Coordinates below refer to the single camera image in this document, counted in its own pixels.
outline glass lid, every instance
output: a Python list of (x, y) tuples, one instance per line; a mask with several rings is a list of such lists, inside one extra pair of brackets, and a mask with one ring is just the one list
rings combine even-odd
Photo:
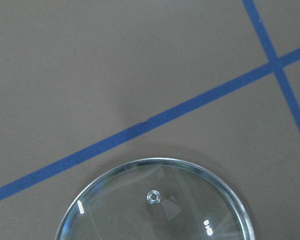
[(55, 240), (254, 240), (234, 192), (193, 163), (146, 158), (89, 184), (67, 210)]

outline small hole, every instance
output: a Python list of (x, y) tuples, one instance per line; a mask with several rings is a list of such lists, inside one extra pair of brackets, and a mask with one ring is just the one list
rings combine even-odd
[(160, 193), (157, 190), (151, 190), (148, 192), (146, 199), (150, 204), (160, 203)]

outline gray floor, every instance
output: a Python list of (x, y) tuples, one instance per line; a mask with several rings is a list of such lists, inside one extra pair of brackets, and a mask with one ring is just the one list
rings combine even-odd
[[(279, 56), (300, 1), (255, 1)], [(268, 62), (243, 3), (0, 0), (0, 187)], [(300, 105), (300, 61), (284, 68)], [(300, 239), (300, 131), (274, 74), (0, 201), (0, 240), (53, 239), (69, 204), (125, 162), (199, 164), (257, 239)]]

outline blue painter's tape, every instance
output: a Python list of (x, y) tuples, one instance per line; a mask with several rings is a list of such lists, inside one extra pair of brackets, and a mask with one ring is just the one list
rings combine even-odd
[(168, 123), (182, 115), (185, 115), (203, 105), (219, 99), (235, 90), (238, 90), (262, 77), (267, 76), (271, 72), (272, 68), (269, 64), (260, 66), (186, 102), (183, 102), (173, 108), (159, 113), (158, 115), (149, 118), (147, 122), (138, 123), (132, 127), (127, 128), (126, 130), (123, 130), (91, 146), (88, 146), (87, 148), (84, 148), (70, 156), (60, 159), (7, 185), (4, 185), (0, 187), (0, 201), (48, 178), (51, 178), (54, 175), (57, 175), (84, 161), (87, 161), (99, 154), (102, 154), (107, 150), (110, 150), (131, 139), (134, 139), (165, 123)]
[(288, 53), (287, 55), (284, 55), (283, 57), (281, 57), (279, 59), (281, 65), (283, 67), (293, 64), (299, 60), (300, 60), (300, 48), (298, 48), (297, 50), (294, 50), (293, 52)]
[(278, 80), (278, 83), (281, 87), (285, 100), (296, 122), (296, 125), (300, 131), (300, 106), (295, 97), (294, 91), (290, 86), (288, 78), (283, 70), (284, 63), (291, 64), (293, 61), (300, 59), (300, 49), (298, 51), (294, 51), (293, 54), (290, 53), (282, 58), (278, 58), (275, 48), (270, 40), (270, 37), (261, 20), (261, 17), (257, 11), (257, 8), (253, 0), (242, 0), (242, 1), (250, 17), (250, 20), (253, 24), (253, 27), (256, 31), (256, 34), (258, 35), (261, 45), (265, 51), (265, 54), (269, 59), (269, 64), (273, 68), (274, 74)]
[(278, 59), (275, 48), (270, 40), (270, 37), (266, 31), (265, 25), (261, 20), (261, 17), (257, 11), (255, 3), (253, 0), (242, 0), (245, 6), (245, 9), (250, 17), (250, 20), (253, 24), (254, 30), (258, 35), (258, 38), (261, 41), (262, 47), (266, 56), (270, 62), (274, 62)]

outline glass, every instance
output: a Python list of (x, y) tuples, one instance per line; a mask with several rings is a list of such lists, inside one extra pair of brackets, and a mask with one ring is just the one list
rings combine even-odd
[(254, 240), (234, 192), (210, 171), (171, 158), (118, 166), (66, 212), (55, 240)]

